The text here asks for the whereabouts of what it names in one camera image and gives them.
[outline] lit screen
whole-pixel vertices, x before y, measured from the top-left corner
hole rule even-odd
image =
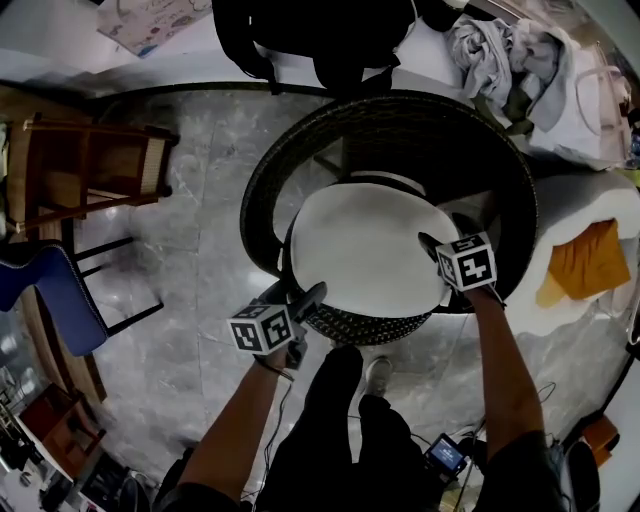
[[[454,471],[460,462],[462,461],[462,455],[458,450],[451,446],[444,439],[440,439],[431,449],[431,455],[447,466],[451,471]]]

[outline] round cushion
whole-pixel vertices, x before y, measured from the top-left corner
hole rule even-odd
[[[308,290],[327,283],[325,304],[371,317],[404,318],[437,307],[446,286],[418,241],[459,238],[451,219],[416,195],[371,183],[336,184],[302,205],[291,266]]]

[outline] black t-shirt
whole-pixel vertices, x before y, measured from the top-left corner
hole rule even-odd
[[[330,475],[324,484],[330,485]],[[312,494],[310,490],[310,500],[313,500]],[[301,505],[300,511],[307,508]],[[239,512],[240,507],[215,489],[183,484],[171,491],[158,508],[158,512],[191,510]],[[566,512],[543,432],[525,434],[500,450],[489,462],[475,511],[496,510]]]

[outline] black bag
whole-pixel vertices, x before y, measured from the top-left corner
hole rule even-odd
[[[225,54],[280,91],[275,70],[255,45],[313,59],[318,80],[340,96],[391,89],[394,53],[415,20],[411,0],[213,0]],[[362,82],[364,68],[385,68]]]

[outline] forearm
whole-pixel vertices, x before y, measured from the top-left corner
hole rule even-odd
[[[180,483],[213,487],[236,502],[244,489],[271,409],[278,375],[254,363],[194,451]]]
[[[471,294],[478,318],[488,456],[521,435],[543,430],[542,407],[533,379],[500,305],[483,292]]]

